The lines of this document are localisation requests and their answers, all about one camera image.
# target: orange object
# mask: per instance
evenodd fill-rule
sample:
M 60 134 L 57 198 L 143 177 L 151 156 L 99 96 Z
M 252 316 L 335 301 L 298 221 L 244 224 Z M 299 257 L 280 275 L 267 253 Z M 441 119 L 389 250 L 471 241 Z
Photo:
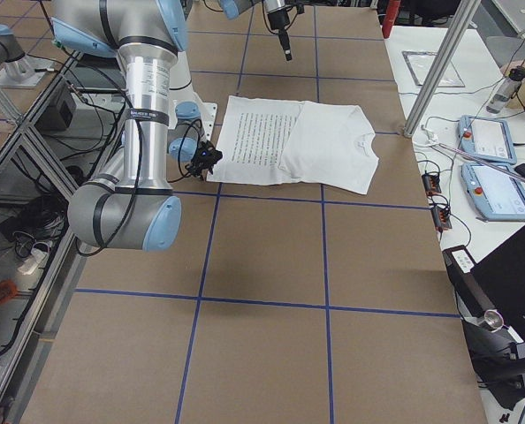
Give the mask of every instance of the orange object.
M 12 280 L 0 281 L 0 305 L 17 296 L 17 285 Z
M 400 0 L 390 0 L 388 6 L 386 6 L 386 16 L 383 20 L 383 37 L 390 37 L 390 32 L 396 22 L 398 17 L 398 12 L 400 10 Z

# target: blue and white device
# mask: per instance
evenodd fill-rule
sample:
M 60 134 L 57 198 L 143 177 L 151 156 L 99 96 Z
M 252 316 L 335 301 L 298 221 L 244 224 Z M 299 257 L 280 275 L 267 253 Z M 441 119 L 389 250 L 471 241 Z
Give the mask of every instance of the blue and white device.
M 512 136 L 504 119 L 463 115 L 459 120 L 460 148 L 489 162 L 517 162 Z
M 508 163 L 496 163 L 514 172 Z M 479 163 L 461 167 L 463 182 L 476 210 L 487 221 L 525 221 L 525 190 L 520 181 Z

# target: white desk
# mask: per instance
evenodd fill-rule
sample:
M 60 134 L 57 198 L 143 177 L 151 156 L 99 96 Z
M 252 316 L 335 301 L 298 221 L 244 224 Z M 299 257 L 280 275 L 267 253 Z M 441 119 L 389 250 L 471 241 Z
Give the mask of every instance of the white desk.
M 406 115 L 411 110 L 416 96 L 406 95 L 405 93 L 418 93 L 419 87 L 415 85 L 412 79 L 404 57 L 402 56 L 402 51 L 438 51 L 439 44 L 445 36 L 445 31 L 444 28 L 396 26 L 392 29 L 390 39 L 386 40 L 386 48 L 388 49 L 392 70 L 398 84 L 399 93 L 401 93 L 400 100 Z M 484 46 L 483 40 L 476 30 L 468 30 L 466 32 L 452 62 L 463 79 L 465 87 L 442 87 L 438 89 L 437 92 L 457 93 L 457 95 L 434 95 L 422 119 L 422 124 L 426 122 L 428 117 L 432 116 L 444 117 L 451 120 L 459 119 L 462 115 L 491 116 L 482 106 L 490 99 L 492 88 L 486 88 L 475 94 L 464 94 L 474 92 L 482 87 L 487 87 L 501 78 L 498 67 L 492 60 L 490 53 Z M 519 111 L 520 110 L 504 109 L 494 117 L 508 117 Z M 509 117 L 507 122 L 514 142 L 524 143 L 525 114 L 522 113 L 515 117 Z M 442 143 L 455 148 L 458 146 L 457 124 L 432 118 L 429 121 L 429 128 L 436 132 Z M 413 141 L 414 143 L 425 144 L 428 141 L 427 135 L 418 128 Z M 438 163 L 442 170 L 450 169 L 451 161 L 434 149 L 415 148 L 415 151 L 418 160 L 427 158 Z M 525 163 L 525 147 L 516 148 L 516 154 L 518 156 L 518 163 Z M 460 178 L 460 166 L 464 162 L 465 161 L 457 156 L 454 161 L 453 174 L 449 171 L 443 172 L 440 184 L 443 195 L 447 199 L 451 199 L 452 212 L 463 220 L 471 230 L 472 240 L 468 245 L 468 250 L 477 261 L 480 261 L 525 223 L 485 223 L 481 221 L 478 218 L 475 208 L 469 202 L 468 195 L 463 188 Z M 424 165 L 425 163 L 420 164 L 421 170 L 424 169 Z M 433 165 L 430 166 L 431 168 L 428 168 L 428 170 L 435 170 Z M 440 243 L 442 249 L 466 244 L 468 241 L 468 232 L 465 227 L 453 218 L 452 225 L 452 230 L 444 231 L 443 233 Z M 497 422 L 502 413 L 506 413 L 507 411 L 498 405 L 490 392 L 482 390 L 481 393 L 489 423 Z M 510 417 L 510 422 L 517 421 L 522 407 L 523 401 L 519 402 L 516 406 L 514 413 L 512 413 Z

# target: black computer screen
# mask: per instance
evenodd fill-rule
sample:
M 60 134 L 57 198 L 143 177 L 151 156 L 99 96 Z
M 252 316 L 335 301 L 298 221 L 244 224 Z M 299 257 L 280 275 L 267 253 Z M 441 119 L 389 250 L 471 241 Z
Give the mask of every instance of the black computer screen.
M 525 341 L 525 225 L 471 270 L 491 302 Z

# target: transparent plastic sheet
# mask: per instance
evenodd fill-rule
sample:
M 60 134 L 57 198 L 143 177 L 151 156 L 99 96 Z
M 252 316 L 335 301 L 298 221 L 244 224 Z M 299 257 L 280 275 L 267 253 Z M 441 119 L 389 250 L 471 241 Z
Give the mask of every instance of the transparent plastic sheet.
M 402 51 L 407 67 L 417 86 L 422 86 L 438 53 L 434 51 Z M 439 82 L 439 87 L 465 87 L 459 73 L 450 63 Z

